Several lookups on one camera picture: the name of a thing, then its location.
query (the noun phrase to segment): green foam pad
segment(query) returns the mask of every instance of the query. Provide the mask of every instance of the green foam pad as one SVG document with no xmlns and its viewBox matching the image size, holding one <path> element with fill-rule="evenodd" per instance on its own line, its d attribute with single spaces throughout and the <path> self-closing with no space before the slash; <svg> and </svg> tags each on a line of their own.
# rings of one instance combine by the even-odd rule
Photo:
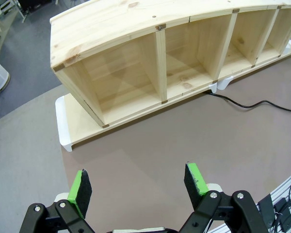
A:
<svg viewBox="0 0 291 233">
<path fill-rule="evenodd" d="M 193 208 L 195 209 L 203 195 L 209 191 L 204 178 L 195 163 L 185 165 L 184 183 L 189 193 Z"/>
<path fill-rule="evenodd" d="M 77 172 L 67 200 L 76 207 L 81 218 L 85 218 L 91 195 L 92 187 L 87 171 L 80 170 Z"/>
</svg>

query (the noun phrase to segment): white shelf support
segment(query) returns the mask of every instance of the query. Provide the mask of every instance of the white shelf support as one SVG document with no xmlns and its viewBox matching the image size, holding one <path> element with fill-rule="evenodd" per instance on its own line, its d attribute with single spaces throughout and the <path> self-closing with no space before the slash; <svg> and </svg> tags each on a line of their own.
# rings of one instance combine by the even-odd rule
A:
<svg viewBox="0 0 291 233">
<path fill-rule="evenodd" d="M 217 83 L 210 84 L 209 90 L 211 90 L 213 93 L 216 93 L 217 92 Z"/>
<path fill-rule="evenodd" d="M 227 87 L 227 85 L 228 85 L 228 84 L 229 84 L 233 79 L 234 79 L 234 76 L 230 76 L 230 77 L 228 77 L 228 78 L 225 78 L 225 79 L 219 81 L 219 82 L 217 83 L 217 88 L 218 88 L 219 90 L 224 90 L 224 89 Z"/>
<path fill-rule="evenodd" d="M 59 142 L 68 152 L 72 152 L 72 143 L 67 123 L 65 97 L 59 97 L 55 102 Z"/>
</svg>

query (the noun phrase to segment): wooden top board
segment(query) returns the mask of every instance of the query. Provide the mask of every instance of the wooden top board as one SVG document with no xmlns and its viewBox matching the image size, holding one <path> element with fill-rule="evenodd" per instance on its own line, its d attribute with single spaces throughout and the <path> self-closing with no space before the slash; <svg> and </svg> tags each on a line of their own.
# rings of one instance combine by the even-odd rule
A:
<svg viewBox="0 0 291 233">
<path fill-rule="evenodd" d="M 158 25 L 277 7 L 291 8 L 291 0 L 91 0 L 50 19 L 50 64 L 56 72 Z"/>
</svg>

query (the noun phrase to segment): metal bolt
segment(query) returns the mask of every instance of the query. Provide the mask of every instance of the metal bolt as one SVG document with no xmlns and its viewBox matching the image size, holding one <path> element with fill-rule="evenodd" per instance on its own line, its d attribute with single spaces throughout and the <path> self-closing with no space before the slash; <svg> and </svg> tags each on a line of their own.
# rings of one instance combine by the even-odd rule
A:
<svg viewBox="0 0 291 233">
<path fill-rule="evenodd" d="M 238 197 L 239 199 L 243 199 L 243 194 L 242 194 L 242 193 L 239 193 L 239 194 L 237 194 L 237 197 Z"/>
<path fill-rule="evenodd" d="M 214 193 L 214 192 L 213 192 L 213 193 L 210 193 L 210 197 L 211 197 L 211 198 L 216 198 L 217 196 L 218 196 L 218 195 L 217 195 L 216 193 Z"/>
</svg>

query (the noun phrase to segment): brown table surface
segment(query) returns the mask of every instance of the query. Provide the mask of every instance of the brown table surface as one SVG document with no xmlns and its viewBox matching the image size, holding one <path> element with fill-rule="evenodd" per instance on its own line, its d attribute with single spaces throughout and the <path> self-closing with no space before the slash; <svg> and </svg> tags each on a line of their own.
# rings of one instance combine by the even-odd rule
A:
<svg viewBox="0 0 291 233">
<path fill-rule="evenodd" d="M 291 58 L 217 93 L 291 108 Z M 183 182 L 188 161 L 207 183 L 229 195 L 247 190 L 255 202 L 291 175 L 291 113 L 269 105 L 243 110 L 202 95 L 62 154 L 69 185 L 77 170 L 89 173 L 86 220 L 96 232 L 179 230 L 193 211 Z"/>
</svg>

